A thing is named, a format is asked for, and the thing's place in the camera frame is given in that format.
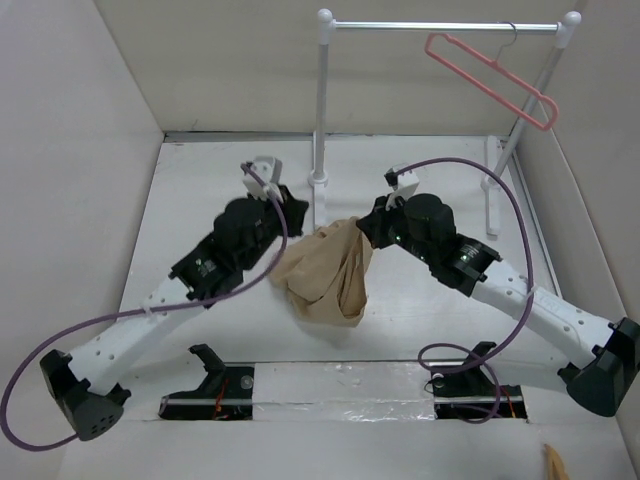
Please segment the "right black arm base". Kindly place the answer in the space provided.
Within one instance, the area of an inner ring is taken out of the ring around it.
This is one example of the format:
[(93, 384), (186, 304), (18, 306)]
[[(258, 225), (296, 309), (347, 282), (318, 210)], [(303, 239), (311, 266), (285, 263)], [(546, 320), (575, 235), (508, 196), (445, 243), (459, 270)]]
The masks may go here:
[[(496, 401), (496, 383), (486, 367), (477, 366), (455, 374), (434, 373), (424, 390), (432, 393), (436, 418), (476, 422), (488, 415)], [(522, 389), (500, 384), (500, 397), (494, 419), (528, 418)]]

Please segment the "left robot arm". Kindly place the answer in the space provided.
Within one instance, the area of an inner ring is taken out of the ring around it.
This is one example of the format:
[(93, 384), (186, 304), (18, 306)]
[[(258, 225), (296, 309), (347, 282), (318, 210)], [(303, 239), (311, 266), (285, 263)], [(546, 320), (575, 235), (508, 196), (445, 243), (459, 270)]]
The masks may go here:
[(131, 394), (119, 381), (147, 350), (239, 287), (277, 238), (301, 235), (308, 202), (284, 185), (276, 192), (275, 201), (230, 201), (140, 312), (68, 353), (52, 350), (41, 359), (48, 390), (79, 440), (97, 438), (121, 418)]

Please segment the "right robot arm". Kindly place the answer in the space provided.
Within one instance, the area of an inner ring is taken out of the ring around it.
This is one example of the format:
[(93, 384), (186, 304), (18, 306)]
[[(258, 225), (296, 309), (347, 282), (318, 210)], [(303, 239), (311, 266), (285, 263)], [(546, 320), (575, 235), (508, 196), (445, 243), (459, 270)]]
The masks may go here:
[(375, 249), (396, 245), (429, 268), (441, 284), (487, 304), (560, 350), (558, 372), (569, 396), (593, 414), (614, 416), (639, 373), (639, 326), (592, 315), (532, 286), (498, 252), (457, 232), (453, 210), (432, 194), (390, 206), (385, 196), (357, 220)]

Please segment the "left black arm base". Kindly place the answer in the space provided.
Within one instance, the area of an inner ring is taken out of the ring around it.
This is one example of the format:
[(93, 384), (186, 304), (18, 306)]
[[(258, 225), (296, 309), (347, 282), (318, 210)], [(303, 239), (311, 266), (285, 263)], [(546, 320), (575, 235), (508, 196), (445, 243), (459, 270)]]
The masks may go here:
[(167, 421), (246, 421), (253, 419), (254, 364), (228, 365), (206, 344), (189, 352), (206, 372), (194, 390), (163, 396), (158, 417)]

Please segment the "beige t shirt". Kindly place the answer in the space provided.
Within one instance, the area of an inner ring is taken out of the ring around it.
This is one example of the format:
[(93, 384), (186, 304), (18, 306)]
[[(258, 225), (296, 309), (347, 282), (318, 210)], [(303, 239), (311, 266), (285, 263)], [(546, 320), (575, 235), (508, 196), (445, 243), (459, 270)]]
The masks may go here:
[(367, 305), (365, 275), (372, 255), (355, 216), (336, 220), (288, 246), (269, 280), (300, 320), (354, 328)]

